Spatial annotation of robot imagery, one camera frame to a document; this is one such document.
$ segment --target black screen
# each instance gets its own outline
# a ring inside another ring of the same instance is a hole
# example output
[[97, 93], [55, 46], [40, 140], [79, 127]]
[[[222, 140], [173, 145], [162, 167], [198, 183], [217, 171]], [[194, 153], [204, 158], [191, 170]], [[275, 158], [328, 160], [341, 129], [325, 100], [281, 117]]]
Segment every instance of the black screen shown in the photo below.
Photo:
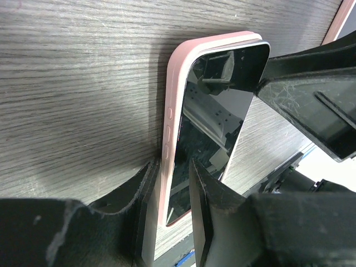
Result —
[[269, 55], [265, 42], [209, 53], [192, 65], [184, 93], [167, 224], [190, 210], [189, 160], [222, 178]]

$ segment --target gray wood panel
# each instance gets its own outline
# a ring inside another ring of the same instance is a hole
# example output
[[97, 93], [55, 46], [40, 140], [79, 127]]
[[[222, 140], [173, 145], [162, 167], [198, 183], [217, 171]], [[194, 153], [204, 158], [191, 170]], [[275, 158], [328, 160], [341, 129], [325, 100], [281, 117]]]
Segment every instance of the gray wood panel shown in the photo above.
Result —
[[[0, 196], [88, 203], [160, 153], [184, 40], [251, 30], [272, 56], [321, 43], [341, 0], [0, 1]], [[308, 143], [254, 99], [226, 183], [243, 192]], [[156, 257], [191, 231], [159, 229]]]

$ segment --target phone case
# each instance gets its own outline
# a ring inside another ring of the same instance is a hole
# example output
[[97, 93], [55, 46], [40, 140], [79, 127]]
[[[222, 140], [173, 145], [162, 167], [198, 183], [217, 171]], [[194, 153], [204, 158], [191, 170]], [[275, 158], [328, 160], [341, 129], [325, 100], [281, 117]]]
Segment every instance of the phone case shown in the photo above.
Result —
[[208, 50], [252, 40], [262, 40], [261, 35], [243, 31], [193, 39], [180, 44], [171, 55], [167, 67], [164, 132], [162, 138], [161, 193], [159, 204], [159, 224], [162, 227], [171, 227], [178, 221], [166, 226], [181, 109], [190, 68], [195, 60], [204, 55]]
[[339, 37], [339, 34], [342, 28], [344, 27], [345, 22], [348, 19], [352, 9], [354, 8], [355, 3], [356, 0], [344, 0], [341, 3], [339, 10], [335, 15], [332, 24], [330, 25], [327, 35], [325, 35], [322, 45], [331, 43]]

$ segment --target side button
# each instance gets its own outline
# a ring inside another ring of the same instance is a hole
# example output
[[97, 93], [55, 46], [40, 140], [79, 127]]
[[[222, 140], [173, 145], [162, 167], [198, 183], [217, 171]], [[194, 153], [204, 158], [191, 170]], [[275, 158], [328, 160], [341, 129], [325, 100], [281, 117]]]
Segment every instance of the side button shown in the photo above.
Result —
[[169, 143], [169, 141], [171, 141], [171, 127], [169, 127], [167, 125], [167, 135], [166, 135], [166, 138], [167, 138], [167, 143]]
[[169, 107], [168, 109], [168, 118], [170, 119], [170, 120], [172, 120], [172, 116], [173, 116], [173, 111], [172, 111], [172, 109]]
[[169, 157], [169, 147], [165, 145], [165, 158], [168, 159]]

